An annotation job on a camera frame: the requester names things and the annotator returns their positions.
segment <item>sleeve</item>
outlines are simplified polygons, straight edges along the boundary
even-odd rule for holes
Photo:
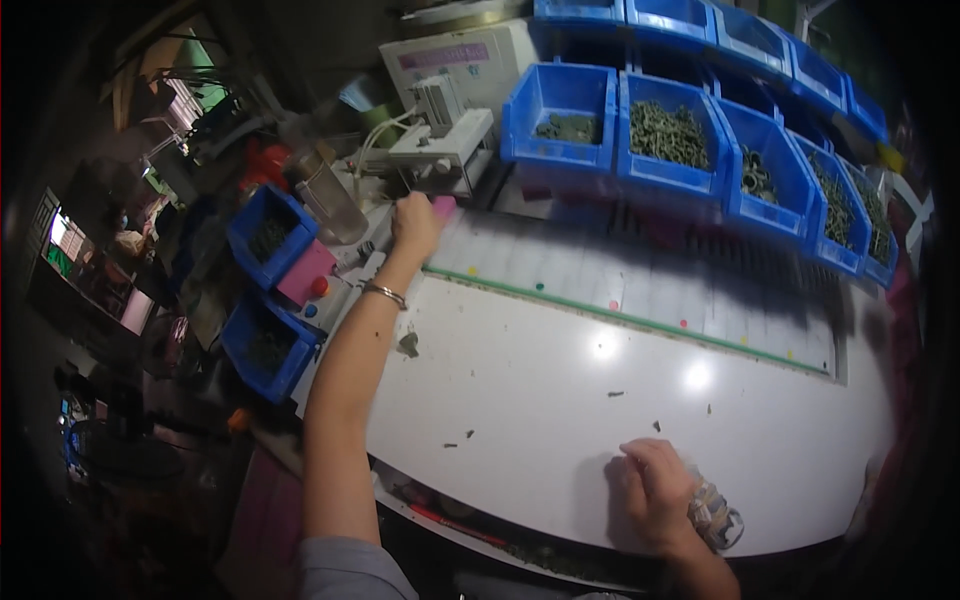
[[[367,541],[308,538],[300,564],[301,600],[418,600],[393,557]]]

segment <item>red pen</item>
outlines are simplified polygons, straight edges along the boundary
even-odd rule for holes
[[[440,523],[441,525],[444,525],[444,526],[446,526],[446,527],[449,527],[450,529],[454,529],[454,530],[456,530],[456,531],[459,531],[460,533],[465,534],[465,535],[467,535],[467,536],[470,536],[470,537],[472,537],[472,538],[477,538],[478,540],[485,541],[486,543],[491,543],[491,544],[493,544],[493,545],[495,545],[495,546],[505,546],[505,545],[507,545],[507,542],[504,541],[504,540],[501,540],[500,538],[495,538],[495,537],[493,537],[493,536],[488,536],[487,534],[482,534],[482,533],[480,533],[479,531],[474,531],[474,530],[472,530],[472,529],[470,529],[470,528],[468,528],[468,527],[464,527],[463,525],[461,525],[461,524],[459,524],[459,523],[454,523],[454,522],[451,521],[451,520],[447,520],[447,519],[443,518],[442,516],[437,515],[437,514],[434,513],[433,511],[430,511],[430,510],[428,510],[428,509],[423,508],[423,507],[422,507],[421,505],[419,505],[419,504],[411,504],[411,505],[410,505],[410,510],[412,510],[414,513],[417,513],[418,515],[425,516],[425,517],[429,518],[429,519],[432,520],[432,521],[435,521],[435,522],[437,522],[437,523]]]

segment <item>clear container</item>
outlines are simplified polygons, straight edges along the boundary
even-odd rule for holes
[[[360,241],[369,223],[349,192],[316,150],[291,156],[284,174],[293,179],[297,196],[341,244]]]

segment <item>right hand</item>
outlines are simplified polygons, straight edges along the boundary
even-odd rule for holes
[[[622,444],[620,450],[626,454],[627,514],[636,533],[662,556],[698,539],[686,516],[697,484],[673,445],[641,438]]]
[[[394,252],[422,264],[437,250],[443,228],[443,220],[433,213],[433,205],[427,197],[412,192],[396,202]]]

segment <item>white machine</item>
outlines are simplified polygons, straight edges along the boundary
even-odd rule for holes
[[[465,108],[458,86],[448,75],[428,77],[410,92],[423,118],[387,152],[388,159],[396,166],[420,169],[420,181],[435,174],[450,179],[443,183],[445,193],[472,197],[493,155],[487,148],[493,111]]]
[[[414,84],[417,113],[427,123],[414,125],[390,149],[392,162],[433,165],[440,173],[465,169],[477,147],[493,127],[489,108],[464,108],[456,84],[447,75],[435,75]]]
[[[406,109],[417,103],[414,84],[446,74],[464,106],[492,111],[494,136],[503,101],[527,67],[539,60],[526,19],[394,41],[380,46],[380,55]]]

